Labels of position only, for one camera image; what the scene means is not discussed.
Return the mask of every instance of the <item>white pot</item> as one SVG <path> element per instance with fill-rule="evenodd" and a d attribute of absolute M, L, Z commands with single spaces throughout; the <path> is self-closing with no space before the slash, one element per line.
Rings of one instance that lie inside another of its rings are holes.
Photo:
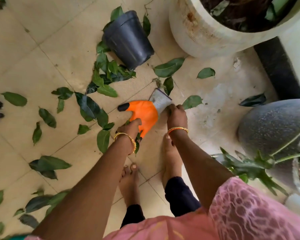
<path fill-rule="evenodd" d="M 189 55 L 208 59 L 224 56 L 272 39 L 300 19 L 300 0 L 274 28 L 263 32 L 239 32 L 216 21 L 200 0 L 171 0 L 169 21 L 178 45 Z"/>

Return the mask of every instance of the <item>navy blue pants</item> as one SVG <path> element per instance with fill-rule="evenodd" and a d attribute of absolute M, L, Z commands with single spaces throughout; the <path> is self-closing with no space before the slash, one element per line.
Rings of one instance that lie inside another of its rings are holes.
<path fill-rule="evenodd" d="M 182 216 L 193 212 L 201 206 L 181 177 L 169 179 L 164 192 L 174 216 Z M 131 205 L 127 208 L 121 227 L 130 223 L 142 222 L 144 219 L 141 206 L 138 204 Z"/>

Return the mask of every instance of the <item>leg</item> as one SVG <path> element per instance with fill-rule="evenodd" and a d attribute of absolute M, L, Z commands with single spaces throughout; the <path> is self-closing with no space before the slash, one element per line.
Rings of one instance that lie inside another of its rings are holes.
<path fill-rule="evenodd" d="M 166 169 L 162 185 L 165 197 L 174 216 L 182 216 L 197 210 L 201 205 L 181 178 L 182 159 L 168 135 L 164 138 L 164 149 Z"/>
<path fill-rule="evenodd" d="M 128 166 L 124 166 L 119 183 L 119 189 L 127 206 L 127 213 L 124 216 L 121 227 L 130 223 L 142 222 L 145 219 L 140 206 L 138 168 L 133 163 L 130 169 Z"/>

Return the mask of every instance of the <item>overturned black pot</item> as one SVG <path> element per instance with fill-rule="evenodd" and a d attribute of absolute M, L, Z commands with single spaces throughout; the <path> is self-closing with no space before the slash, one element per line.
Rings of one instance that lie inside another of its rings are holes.
<path fill-rule="evenodd" d="M 128 11 L 113 21 L 104 30 L 102 41 L 130 70 L 155 53 L 135 11 Z"/>

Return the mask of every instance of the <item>foot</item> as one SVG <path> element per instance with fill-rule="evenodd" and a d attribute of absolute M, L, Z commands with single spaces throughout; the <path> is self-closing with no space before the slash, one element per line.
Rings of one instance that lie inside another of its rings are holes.
<path fill-rule="evenodd" d="M 122 170 L 122 178 L 119 183 L 119 189 L 124 198 L 124 202 L 126 203 L 127 208 L 131 205 L 140 204 L 138 185 L 139 175 L 137 165 L 135 163 L 132 163 L 130 169 L 128 166 L 124 166 Z"/>
<path fill-rule="evenodd" d="M 168 134 L 164 136 L 163 144 L 166 168 L 162 177 L 162 185 L 165 189 L 169 179 L 173 177 L 181 177 L 182 159 Z"/>

